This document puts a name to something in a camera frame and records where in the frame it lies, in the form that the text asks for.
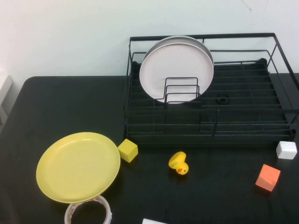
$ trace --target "tape roll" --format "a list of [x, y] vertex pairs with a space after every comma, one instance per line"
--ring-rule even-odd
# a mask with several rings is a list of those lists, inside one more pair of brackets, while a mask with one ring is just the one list
[[[111, 219], [112, 219], [112, 213], [111, 213], [110, 206], [109, 206], [107, 200], [102, 196], [96, 196], [94, 199], [86, 201], [86, 202], [92, 202], [92, 201], [99, 202], [105, 207], [106, 218], [105, 218], [105, 221], [103, 222], [103, 224], [110, 224]], [[85, 202], [74, 203], [74, 204], [69, 205], [69, 207], [67, 208], [65, 215], [64, 215], [64, 223], [65, 224], [71, 224], [71, 217], [74, 214], [74, 211], [76, 210], [77, 207], [79, 207], [83, 203], [85, 203]]]

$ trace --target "yellow rubber duck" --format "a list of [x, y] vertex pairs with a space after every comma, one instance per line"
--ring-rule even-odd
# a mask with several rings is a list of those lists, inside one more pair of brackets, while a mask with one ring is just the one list
[[169, 160], [168, 166], [175, 169], [178, 174], [185, 175], [189, 171], [189, 166], [185, 163], [186, 153], [177, 152]]

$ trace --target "black table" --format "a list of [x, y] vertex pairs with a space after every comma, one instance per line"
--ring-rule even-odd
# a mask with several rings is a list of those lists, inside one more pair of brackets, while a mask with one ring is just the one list
[[[58, 139], [77, 132], [101, 133], [119, 145], [125, 77], [34, 77], [26, 81], [0, 135], [0, 187], [21, 223], [63, 223], [67, 204], [48, 199], [36, 183], [36, 166]], [[178, 150], [190, 170], [168, 168]], [[275, 149], [140, 147], [103, 194], [113, 224], [149, 218], [169, 224], [299, 223], [298, 156], [277, 159]], [[263, 164], [281, 170], [271, 194], [255, 187]]]

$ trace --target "white cube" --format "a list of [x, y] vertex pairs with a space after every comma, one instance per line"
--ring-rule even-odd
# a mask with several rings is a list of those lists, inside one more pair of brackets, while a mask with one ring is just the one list
[[280, 141], [276, 153], [279, 159], [292, 160], [297, 154], [296, 143], [293, 141]]

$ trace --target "white plate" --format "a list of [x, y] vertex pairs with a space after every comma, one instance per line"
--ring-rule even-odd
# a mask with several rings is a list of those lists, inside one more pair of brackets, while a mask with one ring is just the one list
[[[160, 102], [165, 102], [165, 80], [168, 77], [196, 77], [199, 93], [204, 93], [214, 74], [214, 65], [210, 56], [201, 47], [186, 43], [186, 39], [170, 42], [159, 46], [144, 59], [140, 68], [140, 82], [147, 94]], [[194, 85], [169, 86], [167, 88], [168, 103], [183, 103], [197, 97], [197, 80], [167, 79], [166, 85]]]

